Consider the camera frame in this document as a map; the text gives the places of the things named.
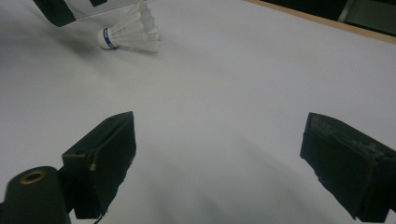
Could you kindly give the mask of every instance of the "white feathers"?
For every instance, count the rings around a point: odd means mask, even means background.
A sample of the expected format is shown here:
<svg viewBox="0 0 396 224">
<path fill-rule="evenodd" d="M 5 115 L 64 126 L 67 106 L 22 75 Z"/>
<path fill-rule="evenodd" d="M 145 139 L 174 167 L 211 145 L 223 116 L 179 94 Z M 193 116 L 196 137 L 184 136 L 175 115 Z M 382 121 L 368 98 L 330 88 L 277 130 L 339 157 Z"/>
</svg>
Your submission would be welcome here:
<svg viewBox="0 0 396 224">
<path fill-rule="evenodd" d="M 155 26 L 154 17 L 147 3 L 139 0 L 124 19 L 111 28 L 101 30 L 97 36 L 103 49 L 115 49 L 117 46 L 148 51 L 158 51 L 160 35 Z"/>
</svg>

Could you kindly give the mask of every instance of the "wooden edge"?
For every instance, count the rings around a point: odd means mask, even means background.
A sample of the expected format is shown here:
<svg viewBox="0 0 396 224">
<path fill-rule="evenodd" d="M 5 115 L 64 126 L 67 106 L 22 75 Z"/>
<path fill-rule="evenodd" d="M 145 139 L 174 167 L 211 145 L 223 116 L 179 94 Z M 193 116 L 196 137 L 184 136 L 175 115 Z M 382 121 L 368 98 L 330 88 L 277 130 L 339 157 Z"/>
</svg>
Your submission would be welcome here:
<svg viewBox="0 0 396 224">
<path fill-rule="evenodd" d="M 301 18 L 304 18 L 304 19 L 307 19 L 307 20 L 310 20 L 310 21 L 315 21 L 315 22 L 318 22 L 318 23 L 322 23 L 322 24 L 325 24 L 325 25 L 328 25 L 328 26 L 331 26 L 331 27 L 334 27 L 334 28 L 341 29 L 341 30 L 349 31 L 349 32 L 352 32 L 352 33 L 355 33 L 355 34 L 358 34 L 358 35 L 364 35 L 364 36 L 368 36 L 368 37 L 371 37 L 371 38 L 374 38 L 374 39 L 377 39 L 377 40 L 382 40 L 382 41 L 385 41 L 385 42 L 388 42 L 388 43 L 391 43 L 391 44 L 396 44 L 396 37 L 394 37 L 394 36 L 383 35 L 383 34 L 380 34 L 380 33 L 374 32 L 374 31 L 365 30 L 365 29 L 362 29 L 362 28 L 359 28 L 359 27 L 356 27 L 356 26 L 352 26 L 352 25 L 348 25 L 348 24 L 344 24 L 344 23 L 341 23 L 341 22 L 338 22 L 338 21 L 331 21 L 331 20 L 328 20 L 328 19 L 324 19 L 324 18 L 321 18 L 321 17 L 317 17 L 317 16 L 314 16 L 314 15 L 303 13 L 301 11 L 293 10 L 291 8 L 280 7 L 278 5 L 274 5 L 274 4 L 271 4 L 271 3 L 263 2 L 263 1 L 260 1 L 260 0 L 245 0 L 245 1 L 257 4 L 257 5 L 260 5 L 260 6 L 263 6 L 263 7 L 269 7 L 269 8 L 278 10 L 278 11 L 286 12 L 286 13 L 294 15 L 294 16 L 298 16 L 298 17 L 301 17 Z"/>
</svg>

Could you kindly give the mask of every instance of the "white table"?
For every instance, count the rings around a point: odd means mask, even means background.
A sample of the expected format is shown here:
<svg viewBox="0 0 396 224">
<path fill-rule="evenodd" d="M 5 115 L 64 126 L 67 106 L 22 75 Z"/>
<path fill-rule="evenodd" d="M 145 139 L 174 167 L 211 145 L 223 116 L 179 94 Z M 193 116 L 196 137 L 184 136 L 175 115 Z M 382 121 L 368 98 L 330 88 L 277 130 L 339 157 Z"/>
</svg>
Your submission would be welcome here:
<svg viewBox="0 0 396 224">
<path fill-rule="evenodd" d="M 56 28 L 0 2 L 0 191 L 133 110 L 137 155 L 101 223 L 359 223 L 300 158 L 304 125 L 321 113 L 396 148 L 396 45 L 240 0 L 149 6 L 155 55 L 97 47 L 120 12 Z"/>
</svg>

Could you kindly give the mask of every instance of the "blue band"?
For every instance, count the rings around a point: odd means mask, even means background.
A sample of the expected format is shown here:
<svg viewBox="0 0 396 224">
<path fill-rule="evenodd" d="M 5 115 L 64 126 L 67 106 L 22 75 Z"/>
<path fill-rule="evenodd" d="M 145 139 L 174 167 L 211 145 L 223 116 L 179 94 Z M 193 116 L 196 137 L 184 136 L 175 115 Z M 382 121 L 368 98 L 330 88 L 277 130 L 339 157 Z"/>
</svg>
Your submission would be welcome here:
<svg viewBox="0 0 396 224">
<path fill-rule="evenodd" d="M 116 49 L 117 48 L 110 42 L 110 39 L 108 38 L 108 34 L 107 34 L 107 28 L 103 30 L 103 38 L 105 39 L 105 41 L 106 41 L 106 43 L 108 44 L 109 47 L 111 47 L 112 49 Z"/>
</svg>

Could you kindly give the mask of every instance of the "shuttlecock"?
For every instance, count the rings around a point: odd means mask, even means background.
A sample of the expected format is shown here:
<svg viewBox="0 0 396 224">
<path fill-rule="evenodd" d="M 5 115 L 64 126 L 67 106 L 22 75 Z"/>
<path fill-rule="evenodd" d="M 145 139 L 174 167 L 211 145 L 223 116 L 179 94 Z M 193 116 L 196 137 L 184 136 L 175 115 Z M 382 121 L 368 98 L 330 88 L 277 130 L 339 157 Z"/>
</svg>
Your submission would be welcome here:
<svg viewBox="0 0 396 224">
<path fill-rule="evenodd" d="M 151 16 L 151 10 L 143 0 L 138 1 L 113 27 L 101 30 L 97 40 L 102 49 L 124 46 L 158 51 L 160 46 L 160 35 L 154 17 Z"/>
</svg>

